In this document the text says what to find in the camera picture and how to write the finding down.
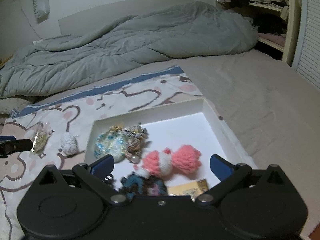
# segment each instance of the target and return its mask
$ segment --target bed sheet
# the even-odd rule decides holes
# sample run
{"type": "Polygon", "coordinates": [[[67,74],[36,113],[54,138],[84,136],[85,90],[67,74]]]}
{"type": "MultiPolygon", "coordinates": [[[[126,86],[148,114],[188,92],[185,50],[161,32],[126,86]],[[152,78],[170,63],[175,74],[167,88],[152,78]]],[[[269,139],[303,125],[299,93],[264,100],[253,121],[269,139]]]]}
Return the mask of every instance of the bed sheet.
{"type": "Polygon", "coordinates": [[[309,235],[320,214],[320,93],[282,61],[256,50],[174,59],[65,91],[41,103],[175,64],[213,102],[259,168],[276,163],[286,172],[308,206],[303,234],[309,235]]]}

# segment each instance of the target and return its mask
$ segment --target white box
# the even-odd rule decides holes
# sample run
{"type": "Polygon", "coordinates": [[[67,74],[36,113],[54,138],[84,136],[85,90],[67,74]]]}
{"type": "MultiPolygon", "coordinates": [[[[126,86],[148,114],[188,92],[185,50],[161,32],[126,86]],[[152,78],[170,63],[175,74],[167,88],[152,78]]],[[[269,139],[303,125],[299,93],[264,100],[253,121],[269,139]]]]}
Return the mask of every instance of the white box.
{"type": "MultiPolygon", "coordinates": [[[[127,127],[139,122],[142,127],[147,128],[148,141],[151,141],[148,148],[143,149],[143,155],[153,150],[162,151],[166,147],[174,152],[183,144],[190,144],[202,153],[199,171],[188,176],[182,173],[172,174],[165,178],[169,187],[199,179],[207,179],[209,187],[218,184],[220,181],[210,170],[209,161],[213,154],[218,154],[233,164],[244,162],[255,168],[252,158],[241,147],[226,122],[219,120],[210,103],[203,98],[96,120],[92,126],[84,162],[90,164],[97,160],[94,146],[100,133],[107,131],[112,125],[127,127]]],[[[120,178],[132,171],[133,164],[126,159],[115,164],[112,174],[116,179],[116,188],[121,187],[120,178]]]]}

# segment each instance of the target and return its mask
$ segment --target white shutter door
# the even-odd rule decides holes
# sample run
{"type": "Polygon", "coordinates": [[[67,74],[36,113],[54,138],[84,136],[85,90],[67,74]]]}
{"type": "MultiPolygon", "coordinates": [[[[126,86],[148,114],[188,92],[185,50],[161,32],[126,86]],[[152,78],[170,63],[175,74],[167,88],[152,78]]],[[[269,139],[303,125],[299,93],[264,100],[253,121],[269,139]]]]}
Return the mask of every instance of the white shutter door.
{"type": "Polygon", "coordinates": [[[292,67],[320,89],[320,0],[302,0],[300,33],[292,67]]]}

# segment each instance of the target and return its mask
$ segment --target screw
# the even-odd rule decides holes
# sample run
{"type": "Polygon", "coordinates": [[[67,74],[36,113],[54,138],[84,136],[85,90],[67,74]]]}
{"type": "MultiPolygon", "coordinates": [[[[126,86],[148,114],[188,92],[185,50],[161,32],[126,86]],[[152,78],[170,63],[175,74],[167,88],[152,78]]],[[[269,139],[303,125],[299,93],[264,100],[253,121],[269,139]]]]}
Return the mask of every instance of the screw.
{"type": "Polygon", "coordinates": [[[213,201],[213,196],[209,194],[202,194],[198,197],[198,200],[200,200],[202,203],[208,203],[213,201]]]}
{"type": "Polygon", "coordinates": [[[124,195],[118,194],[118,195],[113,195],[110,200],[114,203],[122,203],[127,200],[127,198],[124,195]]]}
{"type": "Polygon", "coordinates": [[[166,202],[164,200],[158,201],[158,205],[159,206],[164,206],[165,204],[166,204],[166,202]]]}

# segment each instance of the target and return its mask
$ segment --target cartoon print cloth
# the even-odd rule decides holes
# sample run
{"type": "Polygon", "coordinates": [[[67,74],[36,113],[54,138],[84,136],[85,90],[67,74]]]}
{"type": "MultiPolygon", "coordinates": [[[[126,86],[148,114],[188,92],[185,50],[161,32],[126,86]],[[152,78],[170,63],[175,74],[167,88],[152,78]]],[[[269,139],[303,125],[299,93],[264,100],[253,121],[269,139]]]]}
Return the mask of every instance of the cartoon print cloth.
{"type": "Polygon", "coordinates": [[[53,130],[43,152],[20,152],[0,159],[0,239],[19,240],[23,232],[16,217],[17,206],[45,165],[71,169],[83,162],[94,120],[130,111],[185,101],[201,96],[185,73],[167,74],[132,83],[114,91],[49,106],[16,119],[7,119],[2,135],[32,138],[37,123],[53,130]],[[79,153],[66,158],[60,148],[64,132],[77,138],[79,153]]]}

